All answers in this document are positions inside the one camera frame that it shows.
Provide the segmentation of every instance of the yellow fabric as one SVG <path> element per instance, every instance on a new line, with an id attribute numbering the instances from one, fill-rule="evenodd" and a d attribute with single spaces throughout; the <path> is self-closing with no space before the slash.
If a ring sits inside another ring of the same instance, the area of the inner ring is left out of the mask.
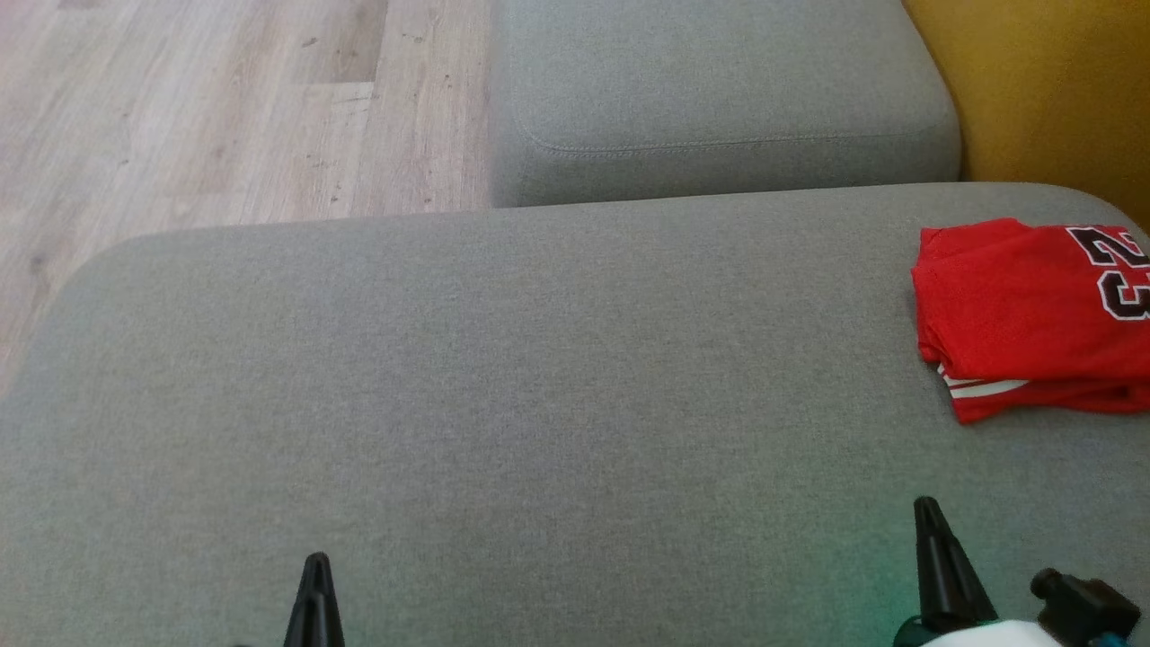
<path id="1" fill-rule="evenodd" d="M 1150 230 L 1150 0 L 904 0 L 963 125 L 964 177 L 1104 198 Z"/>

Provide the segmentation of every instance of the sofa seat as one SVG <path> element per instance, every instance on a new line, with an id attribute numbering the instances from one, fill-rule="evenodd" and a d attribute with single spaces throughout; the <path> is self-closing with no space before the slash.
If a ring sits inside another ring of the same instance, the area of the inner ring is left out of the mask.
<path id="1" fill-rule="evenodd" d="M 953 180 L 898 0 L 498 0 L 497 206 Z"/>
<path id="2" fill-rule="evenodd" d="M 888 645 L 922 494 L 1004 617 L 1044 567 L 1150 603 L 1150 417 L 960 428 L 918 356 L 919 228 L 1006 215 L 1128 224 L 944 183 L 120 245 L 0 406 L 0 636 L 278 645 L 325 550 L 348 645 Z"/>

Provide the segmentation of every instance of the mustard yellow sofa backrest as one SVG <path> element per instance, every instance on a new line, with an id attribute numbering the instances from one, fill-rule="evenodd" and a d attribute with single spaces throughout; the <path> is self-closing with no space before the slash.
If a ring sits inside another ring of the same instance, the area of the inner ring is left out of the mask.
<path id="1" fill-rule="evenodd" d="M 963 126 L 967 179 L 1046 182 L 1150 230 L 1150 0 L 904 0 Z"/>

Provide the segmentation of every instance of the gray ottoman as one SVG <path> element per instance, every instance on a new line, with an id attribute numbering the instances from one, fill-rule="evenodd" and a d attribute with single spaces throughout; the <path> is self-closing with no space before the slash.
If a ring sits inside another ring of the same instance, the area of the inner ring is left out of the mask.
<path id="1" fill-rule="evenodd" d="M 527 206 L 958 177 L 898 0 L 497 0 L 492 194 Z"/>
<path id="2" fill-rule="evenodd" d="M 1150 417 L 954 423 L 918 228 L 1126 223 L 938 184 L 189 231 L 82 269 L 0 408 L 6 645 L 888 645 L 938 498 L 998 609 L 1150 603 Z"/>

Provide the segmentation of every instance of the black cone-shaped tip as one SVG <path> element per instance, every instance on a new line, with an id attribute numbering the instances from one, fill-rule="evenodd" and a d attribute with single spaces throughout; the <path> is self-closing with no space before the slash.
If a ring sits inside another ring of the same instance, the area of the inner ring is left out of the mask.
<path id="1" fill-rule="evenodd" d="M 923 496 L 914 502 L 914 527 L 922 623 L 946 633 L 997 619 L 998 614 L 937 501 Z"/>
<path id="2" fill-rule="evenodd" d="M 331 563 L 323 553 L 304 562 L 284 647 L 345 647 Z"/>

